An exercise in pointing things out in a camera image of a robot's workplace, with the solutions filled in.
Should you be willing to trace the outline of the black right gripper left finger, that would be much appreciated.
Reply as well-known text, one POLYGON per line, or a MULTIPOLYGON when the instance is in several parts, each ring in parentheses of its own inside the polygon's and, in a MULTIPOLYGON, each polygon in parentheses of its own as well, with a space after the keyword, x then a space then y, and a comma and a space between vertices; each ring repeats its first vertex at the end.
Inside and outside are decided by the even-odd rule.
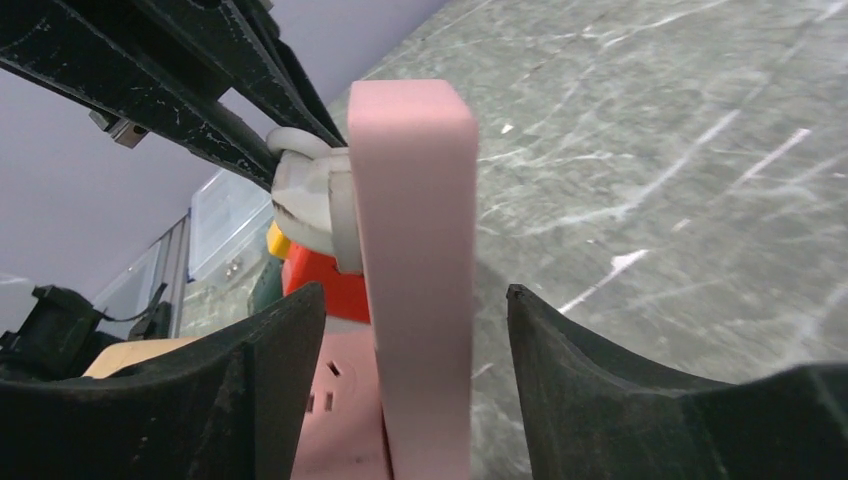
POLYGON ((72 377, 92 329, 36 292, 41 324, 1 339, 5 479, 287 479, 325 327, 310 283, 107 378, 72 377))

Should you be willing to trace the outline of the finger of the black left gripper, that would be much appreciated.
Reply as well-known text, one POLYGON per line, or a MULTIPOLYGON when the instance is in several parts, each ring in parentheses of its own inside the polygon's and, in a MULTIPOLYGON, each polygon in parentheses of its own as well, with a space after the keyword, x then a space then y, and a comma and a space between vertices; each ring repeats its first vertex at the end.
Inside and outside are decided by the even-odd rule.
POLYGON ((163 0, 136 5, 278 126, 307 131, 332 147, 345 145, 262 2, 163 0))
POLYGON ((2 2, 1 67, 270 187, 276 162, 237 115, 128 53, 60 1, 2 2))

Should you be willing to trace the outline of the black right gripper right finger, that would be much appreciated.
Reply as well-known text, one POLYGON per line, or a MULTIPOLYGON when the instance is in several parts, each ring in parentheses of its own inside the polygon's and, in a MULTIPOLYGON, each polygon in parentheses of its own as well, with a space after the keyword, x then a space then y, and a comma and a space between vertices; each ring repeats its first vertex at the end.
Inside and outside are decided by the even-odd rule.
POLYGON ((672 369, 513 284, 507 324, 536 479, 843 479, 847 367, 742 384, 672 369))

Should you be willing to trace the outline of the pink power strip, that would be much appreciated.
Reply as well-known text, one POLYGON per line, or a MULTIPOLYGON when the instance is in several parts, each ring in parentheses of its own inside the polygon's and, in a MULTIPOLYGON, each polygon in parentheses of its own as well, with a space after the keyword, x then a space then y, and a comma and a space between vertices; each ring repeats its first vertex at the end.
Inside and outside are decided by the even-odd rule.
POLYGON ((377 80, 347 127, 371 323, 325 336, 293 475, 466 479, 477 122, 446 81, 377 80))

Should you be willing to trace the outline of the green cube socket lion print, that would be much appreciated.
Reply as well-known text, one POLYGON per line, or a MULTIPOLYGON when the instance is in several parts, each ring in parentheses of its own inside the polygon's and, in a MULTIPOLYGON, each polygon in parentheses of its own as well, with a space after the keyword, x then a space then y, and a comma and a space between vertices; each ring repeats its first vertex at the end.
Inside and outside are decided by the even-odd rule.
POLYGON ((275 257, 265 264, 249 295, 249 316, 266 309, 283 296, 282 267, 283 261, 275 257))

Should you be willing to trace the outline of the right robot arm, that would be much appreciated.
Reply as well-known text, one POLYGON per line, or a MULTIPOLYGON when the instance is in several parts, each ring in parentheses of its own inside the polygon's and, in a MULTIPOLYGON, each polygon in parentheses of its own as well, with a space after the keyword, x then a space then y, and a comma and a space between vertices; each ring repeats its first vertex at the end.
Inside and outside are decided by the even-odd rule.
MULTIPOLYGON (((266 309, 102 379, 117 345, 76 292, 37 287, 1 337, 5 479, 290 479, 317 370, 324 293, 266 309)), ((537 479, 843 479, 847 367, 819 363, 742 384, 637 355, 524 286, 507 324, 537 479)))

